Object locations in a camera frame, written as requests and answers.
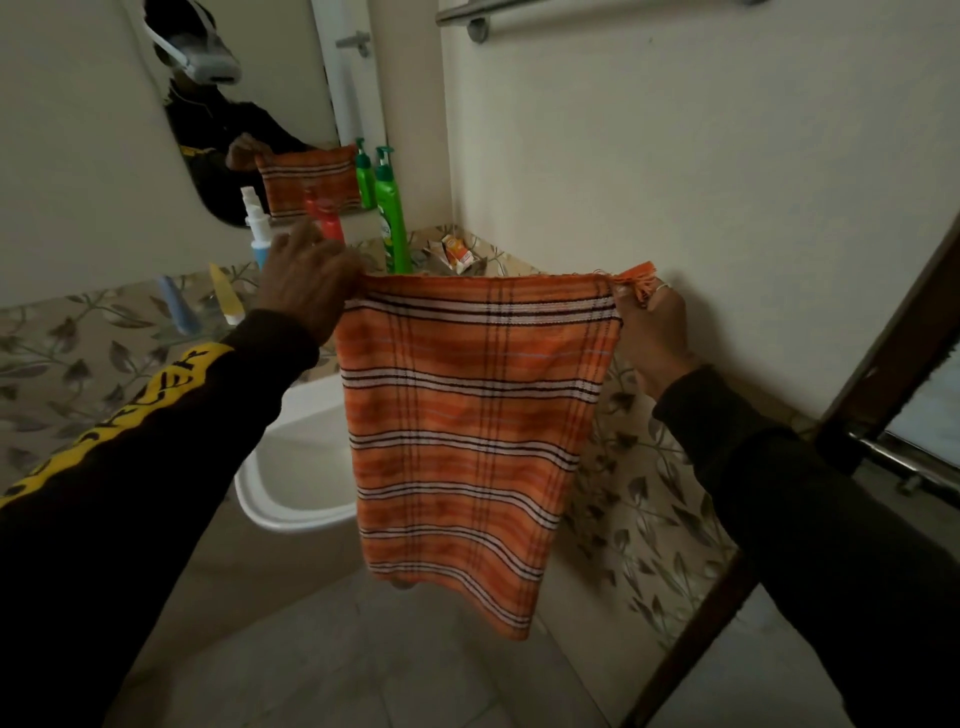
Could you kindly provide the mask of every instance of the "wooden frame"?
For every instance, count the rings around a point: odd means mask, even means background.
[[[960,338],[960,216],[918,277],[890,326],[868,353],[820,429],[815,447],[833,468],[850,475],[866,452],[847,433],[851,425],[876,437],[949,355]],[[621,728],[643,728],[683,682],[759,584],[738,553],[710,591]]]

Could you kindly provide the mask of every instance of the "white spray bottle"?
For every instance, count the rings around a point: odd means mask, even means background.
[[[267,262],[267,253],[270,252],[270,242],[273,240],[273,233],[270,230],[270,215],[263,211],[255,189],[241,187],[240,192],[243,194],[243,204],[247,208],[247,225],[253,231],[253,242],[250,247],[253,248],[253,257],[262,271],[264,264]]]

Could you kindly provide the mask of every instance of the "green bottle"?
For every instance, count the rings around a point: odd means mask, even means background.
[[[362,136],[357,137],[357,156],[354,164],[357,168],[357,184],[360,185],[360,205],[363,209],[373,209],[376,207],[376,192],[373,190],[376,180],[373,178],[370,158],[363,151]]]
[[[410,248],[407,245],[407,226],[403,223],[400,190],[390,166],[393,147],[377,147],[380,164],[376,168],[376,206],[380,210],[380,234],[387,249],[387,273],[413,273]]]

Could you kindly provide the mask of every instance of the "red bottle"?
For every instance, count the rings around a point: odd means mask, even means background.
[[[317,191],[311,188],[304,194],[303,202],[310,217],[320,224],[320,232],[323,234],[324,240],[347,242],[344,239],[344,229],[340,225],[340,213],[337,211],[337,205],[333,200],[326,197],[317,197]]]

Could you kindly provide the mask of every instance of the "towel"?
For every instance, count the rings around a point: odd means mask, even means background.
[[[360,186],[353,158],[354,146],[314,149],[264,158],[256,156],[256,167],[267,190],[270,214],[278,220],[300,217],[303,197],[313,189],[316,197],[332,200],[341,211],[360,208]]]
[[[654,267],[520,278],[366,277],[336,331],[364,557],[529,630],[620,331],[612,285]]]

